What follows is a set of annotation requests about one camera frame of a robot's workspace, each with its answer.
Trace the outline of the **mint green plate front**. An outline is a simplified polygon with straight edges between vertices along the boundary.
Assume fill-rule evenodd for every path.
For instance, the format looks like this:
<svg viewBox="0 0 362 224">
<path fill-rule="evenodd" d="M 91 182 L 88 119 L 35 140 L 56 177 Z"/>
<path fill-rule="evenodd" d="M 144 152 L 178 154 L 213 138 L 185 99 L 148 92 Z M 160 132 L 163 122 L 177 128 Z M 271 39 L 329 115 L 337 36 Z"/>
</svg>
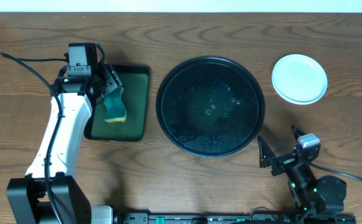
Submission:
<svg viewBox="0 0 362 224">
<path fill-rule="evenodd" d="M 328 79 L 324 68 L 314 59 L 302 54 L 291 54 L 282 57 L 274 65 L 271 81 L 276 92 L 291 91 L 322 92 L 328 87 Z"/>
</svg>

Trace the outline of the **mint green plate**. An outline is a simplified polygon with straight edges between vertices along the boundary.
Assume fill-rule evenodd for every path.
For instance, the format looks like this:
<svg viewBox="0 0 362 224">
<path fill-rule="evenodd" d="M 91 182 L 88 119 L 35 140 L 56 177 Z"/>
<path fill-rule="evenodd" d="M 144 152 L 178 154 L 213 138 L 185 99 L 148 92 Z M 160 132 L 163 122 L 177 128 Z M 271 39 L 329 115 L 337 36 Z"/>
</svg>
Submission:
<svg viewBox="0 0 362 224">
<path fill-rule="evenodd" d="M 285 101 L 296 105 L 309 105 L 322 98 L 323 93 L 312 93 L 309 91 L 291 91 L 284 93 L 278 91 L 277 94 Z"/>
<path fill-rule="evenodd" d="M 291 54 L 282 57 L 274 65 L 271 81 L 276 92 L 291 91 L 322 92 L 328 87 L 328 79 L 324 68 L 314 59 L 302 54 Z"/>
</svg>

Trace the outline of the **green and yellow sponge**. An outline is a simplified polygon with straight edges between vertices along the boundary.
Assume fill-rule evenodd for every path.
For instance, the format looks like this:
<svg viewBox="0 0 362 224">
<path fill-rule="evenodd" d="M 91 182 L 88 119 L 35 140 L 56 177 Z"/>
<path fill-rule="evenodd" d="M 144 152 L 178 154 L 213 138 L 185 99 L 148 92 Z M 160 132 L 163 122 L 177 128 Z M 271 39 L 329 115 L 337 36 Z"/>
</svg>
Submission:
<svg viewBox="0 0 362 224">
<path fill-rule="evenodd" d="M 126 120 L 126 107 L 122 101 L 123 87 L 118 87 L 104 96 L 103 104 L 107 108 L 105 121 L 107 123 L 124 122 Z"/>
</svg>

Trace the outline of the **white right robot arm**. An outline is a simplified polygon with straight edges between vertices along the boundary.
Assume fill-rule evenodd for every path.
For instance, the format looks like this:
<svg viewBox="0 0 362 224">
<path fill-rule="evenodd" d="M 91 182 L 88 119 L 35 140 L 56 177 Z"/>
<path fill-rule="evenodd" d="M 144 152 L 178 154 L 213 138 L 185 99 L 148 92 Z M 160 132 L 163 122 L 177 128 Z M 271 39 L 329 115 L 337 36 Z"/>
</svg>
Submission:
<svg viewBox="0 0 362 224">
<path fill-rule="evenodd" d="M 277 157 L 262 136 L 258 136 L 259 166 L 270 167 L 273 176 L 286 174 L 295 198 L 296 209 L 285 216 L 291 223 L 356 223 L 352 215 L 343 215 L 346 182 L 334 175 L 316 178 L 310 163 L 318 156 L 320 139 L 292 126 L 296 140 L 293 151 Z"/>
</svg>

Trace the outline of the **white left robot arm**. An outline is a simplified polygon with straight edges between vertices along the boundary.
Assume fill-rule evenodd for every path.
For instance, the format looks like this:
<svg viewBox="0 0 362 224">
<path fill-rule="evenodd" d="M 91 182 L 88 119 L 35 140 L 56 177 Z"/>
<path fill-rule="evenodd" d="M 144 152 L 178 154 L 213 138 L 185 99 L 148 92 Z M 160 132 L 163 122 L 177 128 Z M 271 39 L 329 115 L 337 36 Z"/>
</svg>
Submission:
<svg viewBox="0 0 362 224">
<path fill-rule="evenodd" d="M 49 89 L 48 125 L 33 163 L 23 178 L 7 186 L 7 198 L 17 223 L 118 223 L 109 205 L 92 206 L 76 183 L 77 157 L 87 123 L 99 103 L 106 106 L 107 123 L 126 120 L 123 86 L 101 46 L 69 44 L 53 84 L 27 65 L 29 59 L 9 58 L 38 77 Z"/>
</svg>

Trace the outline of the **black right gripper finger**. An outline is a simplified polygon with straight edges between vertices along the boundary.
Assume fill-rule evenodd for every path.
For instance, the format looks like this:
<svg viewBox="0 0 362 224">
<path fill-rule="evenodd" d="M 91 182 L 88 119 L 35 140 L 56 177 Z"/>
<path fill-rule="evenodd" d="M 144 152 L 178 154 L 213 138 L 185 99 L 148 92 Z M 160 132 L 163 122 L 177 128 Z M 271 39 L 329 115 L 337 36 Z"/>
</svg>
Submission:
<svg viewBox="0 0 362 224">
<path fill-rule="evenodd" d="M 294 124 L 291 126 L 291 129 L 292 129 L 295 140 L 297 140 L 301 136 L 306 135 L 306 132 L 302 131 L 298 126 L 296 126 Z"/>
<path fill-rule="evenodd" d="M 259 167 L 266 168 L 273 165 L 276 158 L 274 152 L 262 136 L 257 137 L 259 145 Z"/>
</svg>

